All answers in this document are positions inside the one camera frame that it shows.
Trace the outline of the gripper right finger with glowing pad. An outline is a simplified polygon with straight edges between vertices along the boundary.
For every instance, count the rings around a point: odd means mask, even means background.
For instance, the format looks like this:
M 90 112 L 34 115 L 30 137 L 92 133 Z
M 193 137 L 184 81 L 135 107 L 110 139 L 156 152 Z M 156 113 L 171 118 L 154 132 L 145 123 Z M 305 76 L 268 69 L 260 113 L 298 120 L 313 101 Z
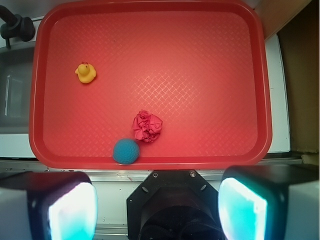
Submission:
M 219 186 L 218 213 L 228 240 L 318 240 L 319 166 L 231 166 Z

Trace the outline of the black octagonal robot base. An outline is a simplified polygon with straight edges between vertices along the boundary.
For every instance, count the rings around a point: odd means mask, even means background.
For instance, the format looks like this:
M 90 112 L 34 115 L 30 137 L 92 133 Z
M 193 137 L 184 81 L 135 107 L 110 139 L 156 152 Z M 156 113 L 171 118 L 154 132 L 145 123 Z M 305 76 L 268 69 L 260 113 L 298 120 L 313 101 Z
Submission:
M 195 170 L 155 170 L 126 199 L 130 240 L 224 240 L 218 191 Z

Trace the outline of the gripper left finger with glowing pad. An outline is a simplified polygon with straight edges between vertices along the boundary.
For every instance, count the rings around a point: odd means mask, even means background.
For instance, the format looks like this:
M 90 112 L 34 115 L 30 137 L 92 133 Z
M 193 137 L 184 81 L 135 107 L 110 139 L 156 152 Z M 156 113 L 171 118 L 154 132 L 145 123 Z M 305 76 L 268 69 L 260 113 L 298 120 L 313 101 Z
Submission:
M 84 172 L 0 174 L 2 240 L 92 240 L 97 219 L 97 191 Z

